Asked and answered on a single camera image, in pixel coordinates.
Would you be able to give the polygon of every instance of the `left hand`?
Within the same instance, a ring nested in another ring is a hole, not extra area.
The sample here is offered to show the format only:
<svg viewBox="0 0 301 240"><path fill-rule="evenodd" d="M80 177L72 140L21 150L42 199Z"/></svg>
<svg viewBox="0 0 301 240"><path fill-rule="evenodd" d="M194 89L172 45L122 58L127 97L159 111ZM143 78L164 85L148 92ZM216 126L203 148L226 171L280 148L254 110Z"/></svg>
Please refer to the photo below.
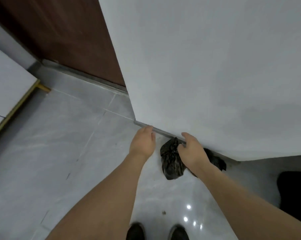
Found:
<svg viewBox="0 0 301 240"><path fill-rule="evenodd" d="M129 154L141 156L145 162L154 153L156 136L153 126L146 126L137 131L129 148Z"/></svg>

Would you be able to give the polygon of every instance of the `forearm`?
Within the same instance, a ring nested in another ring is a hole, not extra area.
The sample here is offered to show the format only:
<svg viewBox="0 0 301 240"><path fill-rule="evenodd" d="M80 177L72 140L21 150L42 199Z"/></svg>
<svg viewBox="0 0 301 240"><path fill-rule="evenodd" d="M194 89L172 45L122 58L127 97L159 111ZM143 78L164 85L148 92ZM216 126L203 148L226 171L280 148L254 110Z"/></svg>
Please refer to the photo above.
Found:
<svg viewBox="0 0 301 240"><path fill-rule="evenodd" d="M145 159L129 154L83 197L47 239L125 239Z"/></svg>
<svg viewBox="0 0 301 240"><path fill-rule="evenodd" d="M249 193L213 165L191 169L207 186L239 240L301 239L301 222Z"/></svg>

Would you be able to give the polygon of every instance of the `hand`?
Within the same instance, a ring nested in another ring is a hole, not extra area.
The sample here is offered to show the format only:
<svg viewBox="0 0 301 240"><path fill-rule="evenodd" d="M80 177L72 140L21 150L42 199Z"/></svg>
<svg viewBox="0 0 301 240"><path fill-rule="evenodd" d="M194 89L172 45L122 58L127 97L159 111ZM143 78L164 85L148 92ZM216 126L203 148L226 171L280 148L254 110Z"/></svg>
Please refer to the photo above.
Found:
<svg viewBox="0 0 301 240"><path fill-rule="evenodd" d="M181 135L185 137L186 147L179 144L177 150L181 161L186 165L186 167L192 170L192 168L200 162L210 164L209 158L198 140L186 132L183 132Z"/></svg>
<svg viewBox="0 0 301 240"><path fill-rule="evenodd" d="M153 127L148 125L137 131L129 148L129 154L141 156L145 162L153 154L156 146L156 136Z"/></svg>

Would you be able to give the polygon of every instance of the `floor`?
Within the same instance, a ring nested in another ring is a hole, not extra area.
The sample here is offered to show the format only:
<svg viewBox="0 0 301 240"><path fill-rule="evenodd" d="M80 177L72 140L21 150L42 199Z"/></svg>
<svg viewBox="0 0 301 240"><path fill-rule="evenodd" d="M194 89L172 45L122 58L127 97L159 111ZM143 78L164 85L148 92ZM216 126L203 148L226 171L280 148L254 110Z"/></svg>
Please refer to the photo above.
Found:
<svg viewBox="0 0 301 240"><path fill-rule="evenodd" d="M42 67L53 90L37 90L0 135L0 240L45 239L69 209L114 170L139 129L129 97ZM167 239L181 223L190 239L237 239L205 185L188 171L168 181L157 135L145 164L131 221L148 240ZM301 156L242 162L226 174L278 206L278 174L301 170Z"/></svg>

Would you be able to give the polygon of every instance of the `black plastic bag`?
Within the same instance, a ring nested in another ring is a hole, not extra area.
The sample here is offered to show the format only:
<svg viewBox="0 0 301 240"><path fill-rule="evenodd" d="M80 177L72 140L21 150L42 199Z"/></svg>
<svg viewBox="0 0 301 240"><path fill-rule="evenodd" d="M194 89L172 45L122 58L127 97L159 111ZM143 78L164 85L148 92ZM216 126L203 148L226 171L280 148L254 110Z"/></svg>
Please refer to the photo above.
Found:
<svg viewBox="0 0 301 240"><path fill-rule="evenodd" d="M160 156L162 161L162 170L168 180L177 179L184 174L186 166L182 162L177 147L184 144L177 137L170 139L160 148ZM215 156L211 150L204 148L209 161L219 168L221 171L226 170L226 163L220 157Z"/></svg>

